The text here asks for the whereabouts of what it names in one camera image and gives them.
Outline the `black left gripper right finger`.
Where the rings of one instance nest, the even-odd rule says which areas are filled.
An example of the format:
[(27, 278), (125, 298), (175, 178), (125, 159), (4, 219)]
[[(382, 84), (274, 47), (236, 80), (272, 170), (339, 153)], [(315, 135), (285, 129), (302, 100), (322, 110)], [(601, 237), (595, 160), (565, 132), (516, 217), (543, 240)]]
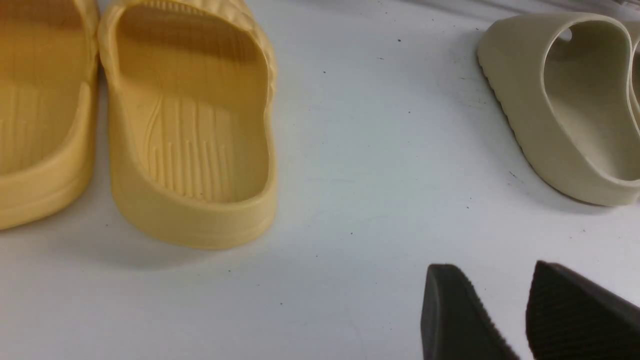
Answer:
[(637, 360), (640, 309), (562, 264), (538, 260), (525, 312), (537, 360)]

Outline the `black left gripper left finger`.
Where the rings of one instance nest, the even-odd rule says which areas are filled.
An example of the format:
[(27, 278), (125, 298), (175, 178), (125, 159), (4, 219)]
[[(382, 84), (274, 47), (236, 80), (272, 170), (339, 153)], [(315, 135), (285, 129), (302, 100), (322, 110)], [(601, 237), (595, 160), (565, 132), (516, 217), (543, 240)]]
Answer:
[(519, 360), (498, 331), (466, 274), (430, 264), (420, 320), (425, 360)]

